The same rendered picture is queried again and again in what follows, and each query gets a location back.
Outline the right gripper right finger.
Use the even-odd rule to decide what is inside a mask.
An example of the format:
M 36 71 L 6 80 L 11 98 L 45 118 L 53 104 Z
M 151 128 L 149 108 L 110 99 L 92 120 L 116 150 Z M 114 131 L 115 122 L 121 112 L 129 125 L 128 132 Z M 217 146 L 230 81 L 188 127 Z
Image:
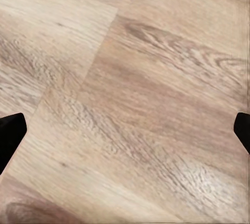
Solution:
M 250 154 L 250 115 L 238 113 L 234 122 L 234 133 Z

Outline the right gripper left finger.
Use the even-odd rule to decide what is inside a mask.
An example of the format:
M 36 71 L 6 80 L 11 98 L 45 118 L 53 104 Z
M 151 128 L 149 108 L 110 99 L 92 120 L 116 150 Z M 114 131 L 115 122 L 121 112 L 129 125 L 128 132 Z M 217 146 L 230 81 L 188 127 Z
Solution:
M 0 118 L 0 175 L 27 132 L 23 113 Z

